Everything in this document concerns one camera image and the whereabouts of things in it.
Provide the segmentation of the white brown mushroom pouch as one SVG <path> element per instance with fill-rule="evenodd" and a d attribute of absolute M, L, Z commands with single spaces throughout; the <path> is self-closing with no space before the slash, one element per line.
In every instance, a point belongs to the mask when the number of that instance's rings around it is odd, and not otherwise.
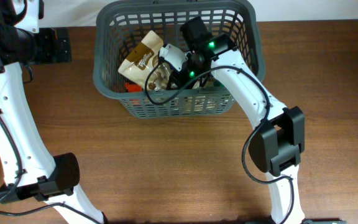
<path fill-rule="evenodd" d="M 167 63 L 158 65 L 158 53 L 162 47 L 163 40 L 154 31 L 149 31 L 124 59 L 118 72 L 141 89 L 166 90 L 172 70 Z"/>

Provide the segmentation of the grey plastic shopping basket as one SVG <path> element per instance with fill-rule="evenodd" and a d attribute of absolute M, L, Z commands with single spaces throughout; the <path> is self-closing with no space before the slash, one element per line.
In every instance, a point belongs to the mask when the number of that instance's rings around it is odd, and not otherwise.
<path fill-rule="evenodd" d="M 180 26 L 197 16 L 213 35 L 228 35 L 253 74 L 264 79 L 262 43 L 256 13 L 249 1 L 114 1 L 105 5 L 96 18 L 96 89 L 119 100 L 131 115 L 141 119 L 213 115 L 230 110 L 235 100 L 224 87 L 184 90 L 171 102 L 157 106 L 143 91 L 128 93 L 128 80 L 118 72 L 120 64 L 151 30 L 166 44 L 187 52 Z M 133 105 L 131 100 L 140 100 L 140 105 Z"/>

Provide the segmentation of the orange spaghetti packet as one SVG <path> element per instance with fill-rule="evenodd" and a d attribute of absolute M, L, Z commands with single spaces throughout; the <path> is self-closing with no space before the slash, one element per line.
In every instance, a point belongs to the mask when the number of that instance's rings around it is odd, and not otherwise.
<path fill-rule="evenodd" d="M 128 93 L 141 92 L 143 90 L 141 86 L 135 83 L 126 82 L 125 86 Z M 140 100 L 131 100 L 131 103 L 138 106 L 140 105 Z"/>

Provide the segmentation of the green lidded jar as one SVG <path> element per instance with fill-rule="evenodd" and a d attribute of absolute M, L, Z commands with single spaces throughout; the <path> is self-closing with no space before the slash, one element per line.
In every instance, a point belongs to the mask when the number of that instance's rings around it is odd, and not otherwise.
<path fill-rule="evenodd" d="M 214 87 L 223 87 L 223 84 L 221 83 L 221 82 L 219 82 L 219 81 L 215 81 L 214 83 L 213 83 L 213 86 Z"/>

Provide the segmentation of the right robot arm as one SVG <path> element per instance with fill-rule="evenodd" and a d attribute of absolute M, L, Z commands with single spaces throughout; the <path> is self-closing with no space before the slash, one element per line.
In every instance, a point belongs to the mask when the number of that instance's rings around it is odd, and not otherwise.
<path fill-rule="evenodd" d="M 305 149 L 305 116 L 288 108 L 263 86 L 246 64 L 237 45 L 226 34 L 214 36 L 200 17 L 185 22 L 180 32 L 191 57 L 168 45 L 160 57 L 189 78 L 212 75 L 237 101 L 253 128 L 242 155 L 249 155 L 266 179 L 272 223 L 301 223 L 305 219 L 298 191 L 300 156 Z"/>

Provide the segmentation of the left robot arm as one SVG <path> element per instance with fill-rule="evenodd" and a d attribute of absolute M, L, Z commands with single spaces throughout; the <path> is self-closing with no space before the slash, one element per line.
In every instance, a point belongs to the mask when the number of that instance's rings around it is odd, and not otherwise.
<path fill-rule="evenodd" d="M 35 198 L 68 223 L 106 223 L 80 186 L 76 156 L 49 153 L 25 97 L 24 71 L 71 60 L 68 31 L 39 27 L 43 17 L 43 1 L 0 1 L 0 203 Z"/>

